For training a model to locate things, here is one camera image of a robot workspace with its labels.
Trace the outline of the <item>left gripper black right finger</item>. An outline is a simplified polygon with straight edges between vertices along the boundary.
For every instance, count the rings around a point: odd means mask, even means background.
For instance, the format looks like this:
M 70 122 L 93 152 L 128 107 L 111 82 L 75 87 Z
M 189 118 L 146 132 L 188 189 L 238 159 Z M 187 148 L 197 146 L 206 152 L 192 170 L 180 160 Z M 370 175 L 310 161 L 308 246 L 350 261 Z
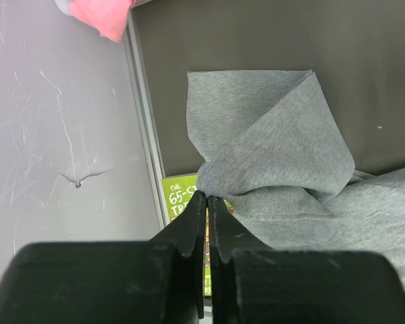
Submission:
M 405 323 L 405 291 L 373 252 L 274 250 L 207 201 L 214 323 Z

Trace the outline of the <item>grey t shirt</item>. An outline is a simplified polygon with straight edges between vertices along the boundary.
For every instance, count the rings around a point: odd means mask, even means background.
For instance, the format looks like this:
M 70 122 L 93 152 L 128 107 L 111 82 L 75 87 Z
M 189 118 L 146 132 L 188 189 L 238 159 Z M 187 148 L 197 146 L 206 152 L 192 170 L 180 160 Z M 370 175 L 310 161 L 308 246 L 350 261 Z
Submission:
M 197 188 L 274 250 L 373 252 L 405 291 L 405 168 L 358 171 L 314 72 L 190 72 Z

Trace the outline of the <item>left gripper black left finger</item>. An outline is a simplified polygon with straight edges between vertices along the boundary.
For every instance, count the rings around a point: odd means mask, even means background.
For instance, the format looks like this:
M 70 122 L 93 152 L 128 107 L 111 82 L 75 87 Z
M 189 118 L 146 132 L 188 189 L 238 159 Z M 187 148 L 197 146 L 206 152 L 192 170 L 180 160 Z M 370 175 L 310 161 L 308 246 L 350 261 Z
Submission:
M 0 282 L 0 323 L 198 323 L 207 199 L 147 241 L 23 247 Z

